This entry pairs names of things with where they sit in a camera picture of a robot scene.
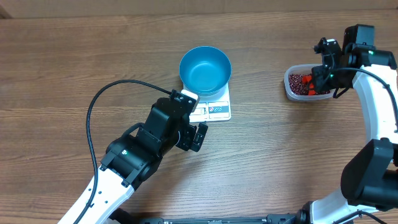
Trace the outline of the red measuring scoop blue handle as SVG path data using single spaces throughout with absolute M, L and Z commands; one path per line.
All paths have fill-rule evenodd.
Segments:
M 302 78 L 302 83 L 305 85 L 305 89 L 308 92 L 308 95 L 316 95 L 317 94 L 314 89 L 311 75 L 304 75 Z

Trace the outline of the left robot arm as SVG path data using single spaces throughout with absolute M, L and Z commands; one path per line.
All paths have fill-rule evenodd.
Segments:
M 205 123 L 192 126 L 189 118 L 199 99 L 188 90 L 159 98 L 145 123 L 131 126 L 107 147 L 98 176 L 60 223 L 105 223 L 157 171 L 171 148 L 199 151 L 208 127 Z

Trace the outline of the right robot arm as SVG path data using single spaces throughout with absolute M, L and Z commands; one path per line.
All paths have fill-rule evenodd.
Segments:
M 376 212 L 397 208 L 397 63 L 390 51 L 374 45 L 374 26 L 356 24 L 345 29 L 343 45 L 320 39 L 314 51 L 322 64 L 302 83 L 309 94 L 331 90 L 339 98 L 349 89 L 359 97 L 366 145 L 343 169 L 340 187 L 323 199 L 308 202 L 294 223 L 352 223 Z

